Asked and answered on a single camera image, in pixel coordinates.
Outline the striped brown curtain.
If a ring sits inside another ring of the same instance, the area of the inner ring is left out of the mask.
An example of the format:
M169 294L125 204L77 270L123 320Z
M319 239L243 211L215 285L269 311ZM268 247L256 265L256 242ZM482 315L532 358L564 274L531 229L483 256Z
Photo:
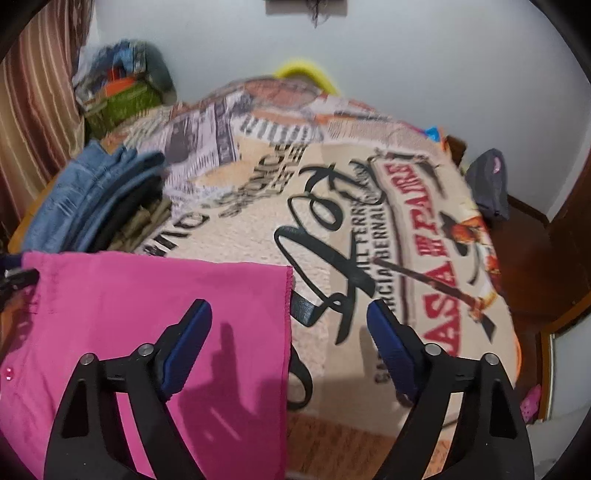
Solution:
M92 1L50 1L1 61L1 230L12 235L49 181L79 153L84 119L71 80Z

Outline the small wall monitor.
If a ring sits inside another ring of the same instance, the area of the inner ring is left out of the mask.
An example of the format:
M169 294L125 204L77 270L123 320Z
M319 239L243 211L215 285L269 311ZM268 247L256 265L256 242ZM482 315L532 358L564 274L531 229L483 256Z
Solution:
M319 16L348 15L348 1L346 0L269 0L264 2L266 15L305 14Z

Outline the yellow curved headboard tube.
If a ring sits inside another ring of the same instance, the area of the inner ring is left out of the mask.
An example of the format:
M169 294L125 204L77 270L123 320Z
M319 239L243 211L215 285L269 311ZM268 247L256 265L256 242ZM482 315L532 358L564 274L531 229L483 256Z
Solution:
M279 79L301 79L315 85L329 95L339 96L339 88L324 70L310 60L294 58L287 60L273 72Z

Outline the grey backpack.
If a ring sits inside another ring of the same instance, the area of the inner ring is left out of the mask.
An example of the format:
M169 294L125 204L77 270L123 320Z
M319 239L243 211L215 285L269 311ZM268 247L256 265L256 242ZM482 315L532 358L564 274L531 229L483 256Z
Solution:
M464 176L474 201L485 218L508 220L508 175L505 159L498 149L490 149L474 160Z

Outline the pink pants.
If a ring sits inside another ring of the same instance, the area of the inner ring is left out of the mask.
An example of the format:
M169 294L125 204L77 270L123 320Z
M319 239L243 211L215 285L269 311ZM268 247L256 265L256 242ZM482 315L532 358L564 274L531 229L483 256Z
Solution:
M156 341L197 299L211 304L212 325L168 404L179 433L209 479L283 478L290 268L118 252L28 252L22 265L39 282L1 365L1 431L35 478L79 358Z

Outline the pink slipper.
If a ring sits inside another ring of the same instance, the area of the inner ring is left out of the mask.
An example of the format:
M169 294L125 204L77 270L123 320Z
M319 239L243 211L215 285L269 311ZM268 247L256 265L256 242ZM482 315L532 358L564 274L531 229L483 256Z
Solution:
M520 404L520 411L525 423L533 421L539 411L542 396L542 387L540 384L532 387Z

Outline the green basket with clothes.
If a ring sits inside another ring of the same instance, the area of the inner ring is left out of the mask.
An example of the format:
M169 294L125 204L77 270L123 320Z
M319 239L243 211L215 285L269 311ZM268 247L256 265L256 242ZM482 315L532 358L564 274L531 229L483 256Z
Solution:
M160 50L135 39L82 47L72 87L90 136L95 139L176 98Z

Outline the folded blue jeans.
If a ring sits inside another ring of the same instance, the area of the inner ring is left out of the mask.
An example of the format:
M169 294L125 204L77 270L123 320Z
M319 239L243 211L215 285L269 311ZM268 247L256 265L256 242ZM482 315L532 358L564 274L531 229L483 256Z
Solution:
M76 249L77 237L91 217L111 205L125 189L160 174L164 155L158 151L139 154L119 146L107 153L92 140L69 162L26 231L21 249L58 253Z

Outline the printed beige bed blanket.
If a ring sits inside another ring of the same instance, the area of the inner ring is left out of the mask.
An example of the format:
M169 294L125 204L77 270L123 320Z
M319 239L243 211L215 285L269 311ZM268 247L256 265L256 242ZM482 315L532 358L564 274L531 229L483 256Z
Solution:
M304 81L256 78L145 111L102 144L169 162L172 215L139 253L293 270L295 477L373 477L408 416L367 328L376 299L423 341L494 353L518 378L496 251L437 132Z

